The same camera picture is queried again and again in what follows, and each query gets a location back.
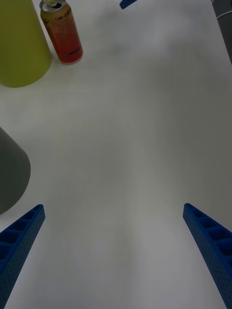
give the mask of gray cup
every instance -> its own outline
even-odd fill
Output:
[[[21,198],[29,179],[27,154],[0,127],[0,214]]]

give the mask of white table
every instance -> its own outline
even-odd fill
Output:
[[[32,168],[0,228],[46,213],[6,309],[224,309],[182,219],[190,202],[232,229],[232,67],[210,0],[70,5],[81,62],[0,87]]]

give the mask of yellow container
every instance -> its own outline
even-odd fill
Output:
[[[1,0],[0,83],[22,87],[41,78],[52,56],[31,0]]]

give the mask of blue object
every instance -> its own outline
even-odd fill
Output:
[[[191,204],[185,204],[183,218],[227,309],[232,309],[232,233]]]
[[[7,303],[44,219],[44,207],[37,205],[0,233],[0,309]]]
[[[137,0],[122,0],[122,2],[120,3],[120,7],[122,9],[127,8],[129,5],[131,5],[132,3],[136,2]]]

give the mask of red can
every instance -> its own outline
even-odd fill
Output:
[[[60,61],[63,63],[79,61],[83,49],[68,3],[65,0],[42,0],[40,9],[41,19]]]

